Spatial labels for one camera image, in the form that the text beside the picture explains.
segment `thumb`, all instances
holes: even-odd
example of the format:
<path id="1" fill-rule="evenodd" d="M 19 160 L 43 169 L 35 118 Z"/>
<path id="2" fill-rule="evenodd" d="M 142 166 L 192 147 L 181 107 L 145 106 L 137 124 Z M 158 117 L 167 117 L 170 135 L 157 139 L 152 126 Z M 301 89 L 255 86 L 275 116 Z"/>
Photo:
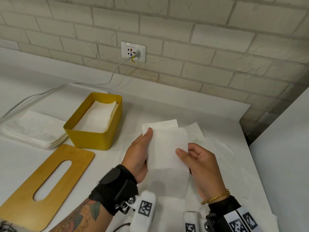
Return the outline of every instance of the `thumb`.
<path id="1" fill-rule="evenodd" d="M 152 136 L 153 136 L 153 130 L 152 130 L 152 128 L 148 128 L 147 133 L 145 133 L 141 137 L 141 143 L 148 146 L 151 139 L 152 139 Z"/>
<path id="2" fill-rule="evenodd" d="M 176 155 L 180 158 L 180 160 L 186 164 L 189 168 L 193 167 L 195 164 L 195 160 L 188 155 L 183 149 L 177 148 Z"/>

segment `rectangular container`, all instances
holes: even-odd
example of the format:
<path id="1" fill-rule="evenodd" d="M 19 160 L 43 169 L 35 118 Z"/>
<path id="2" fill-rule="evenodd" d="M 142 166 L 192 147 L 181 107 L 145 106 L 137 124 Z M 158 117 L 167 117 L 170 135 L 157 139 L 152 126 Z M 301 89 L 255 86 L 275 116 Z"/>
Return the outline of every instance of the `rectangular container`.
<path id="1" fill-rule="evenodd" d="M 118 107 L 114 112 L 114 115 L 112 117 L 112 120 L 110 121 L 109 127 L 107 128 L 106 132 L 93 133 L 72 130 L 95 101 L 101 103 L 113 103 L 114 101 L 116 101 L 118 104 Z M 69 138 L 76 147 L 106 151 L 112 145 L 112 141 L 121 116 L 122 96 L 105 93 L 91 93 L 83 101 L 79 108 L 74 112 L 70 119 L 68 119 L 68 121 L 64 124 L 63 128 L 65 129 Z"/>

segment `metal bolt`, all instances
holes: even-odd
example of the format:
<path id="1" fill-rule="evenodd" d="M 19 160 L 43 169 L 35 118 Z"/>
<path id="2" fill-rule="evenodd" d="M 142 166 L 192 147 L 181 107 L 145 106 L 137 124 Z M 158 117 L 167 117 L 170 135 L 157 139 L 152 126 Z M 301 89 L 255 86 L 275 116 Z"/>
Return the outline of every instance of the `metal bolt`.
<path id="1" fill-rule="evenodd" d="M 133 204 L 135 202 L 135 196 L 129 198 L 128 203 Z"/>
<path id="2" fill-rule="evenodd" d="M 204 223 L 204 228 L 206 231 L 210 232 L 211 231 L 211 227 L 209 226 L 209 224 L 207 222 Z"/>

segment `wall socket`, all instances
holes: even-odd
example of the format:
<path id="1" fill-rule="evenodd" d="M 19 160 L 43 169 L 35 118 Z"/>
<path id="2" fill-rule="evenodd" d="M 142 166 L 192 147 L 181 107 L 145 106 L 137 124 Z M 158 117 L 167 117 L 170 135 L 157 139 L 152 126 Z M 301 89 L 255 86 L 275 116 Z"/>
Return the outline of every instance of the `wall socket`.
<path id="1" fill-rule="evenodd" d="M 133 60 L 136 62 L 144 63 L 146 60 L 146 46 L 137 45 L 129 42 L 122 41 L 121 42 L 121 57 L 129 58 L 133 56 L 137 51 L 141 52 L 141 56 L 139 58 L 134 58 Z"/>

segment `yellow tissue box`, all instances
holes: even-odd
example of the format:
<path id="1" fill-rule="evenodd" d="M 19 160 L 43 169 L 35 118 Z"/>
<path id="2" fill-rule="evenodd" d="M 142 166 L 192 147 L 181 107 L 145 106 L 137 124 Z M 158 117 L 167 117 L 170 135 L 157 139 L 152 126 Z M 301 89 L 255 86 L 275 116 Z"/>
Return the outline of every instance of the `yellow tissue box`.
<path id="1" fill-rule="evenodd" d="M 118 107 L 114 112 L 114 115 L 110 121 L 106 132 L 94 133 L 72 130 L 95 101 L 101 103 L 113 103 L 114 101 L 116 101 L 118 104 Z M 76 147 L 106 151 L 112 145 L 112 141 L 121 116 L 122 96 L 105 93 L 91 93 L 83 101 L 79 108 L 74 112 L 70 119 L 68 119 L 68 121 L 64 124 L 63 128 L 65 129 L 69 138 Z"/>

